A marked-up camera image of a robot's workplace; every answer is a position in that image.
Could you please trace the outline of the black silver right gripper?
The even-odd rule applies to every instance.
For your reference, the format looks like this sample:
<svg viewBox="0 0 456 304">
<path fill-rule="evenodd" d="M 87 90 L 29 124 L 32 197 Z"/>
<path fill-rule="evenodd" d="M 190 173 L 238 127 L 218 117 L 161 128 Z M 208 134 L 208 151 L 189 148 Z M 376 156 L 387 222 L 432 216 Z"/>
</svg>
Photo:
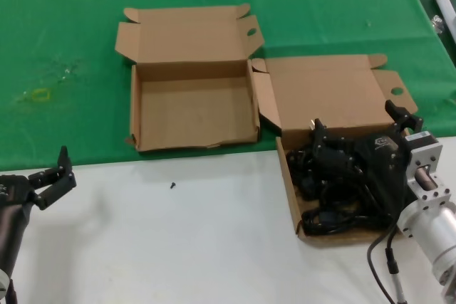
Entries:
<svg viewBox="0 0 456 304">
<path fill-rule="evenodd" d="M 435 219 L 450 215 L 450 190 L 437 176 L 442 144 L 423 119 L 405 107 L 385 102 L 393 120 L 386 130 L 357 141 L 372 191 L 394 219 Z M 355 140 L 333 135 L 318 118 L 312 121 L 315 164 L 335 177 L 359 177 Z"/>
</svg>

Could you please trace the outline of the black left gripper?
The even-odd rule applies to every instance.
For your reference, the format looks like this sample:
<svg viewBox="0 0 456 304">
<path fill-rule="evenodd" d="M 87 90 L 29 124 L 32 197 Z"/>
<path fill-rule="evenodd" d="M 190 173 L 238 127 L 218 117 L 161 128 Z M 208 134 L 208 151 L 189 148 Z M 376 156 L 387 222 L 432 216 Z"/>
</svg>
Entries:
<svg viewBox="0 0 456 304">
<path fill-rule="evenodd" d="M 29 224 L 31 193 L 36 194 L 33 203 L 45 210 L 76 187 L 71 159 L 67 146 L 59 152 L 57 166 L 25 176 L 1 176 L 1 270 L 10 278 L 21 247 L 24 231 Z"/>
</svg>

